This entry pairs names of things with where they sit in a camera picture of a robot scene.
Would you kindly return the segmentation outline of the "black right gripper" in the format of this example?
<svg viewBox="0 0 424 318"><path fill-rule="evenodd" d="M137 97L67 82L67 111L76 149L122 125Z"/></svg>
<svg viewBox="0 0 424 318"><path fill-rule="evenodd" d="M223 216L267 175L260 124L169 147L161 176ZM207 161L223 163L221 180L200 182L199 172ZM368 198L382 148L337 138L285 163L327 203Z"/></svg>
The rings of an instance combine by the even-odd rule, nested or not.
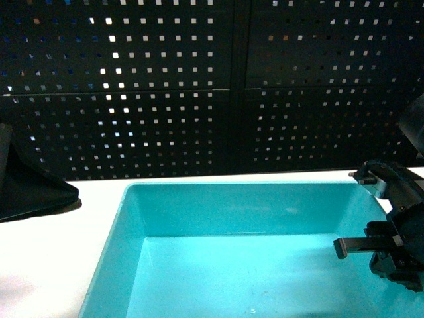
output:
<svg viewBox="0 0 424 318"><path fill-rule="evenodd" d="M370 221L367 237L338 238L333 246L338 259L352 253L373 252L371 273L401 284L413 292L423 291L423 204L402 207L385 221Z"/></svg>

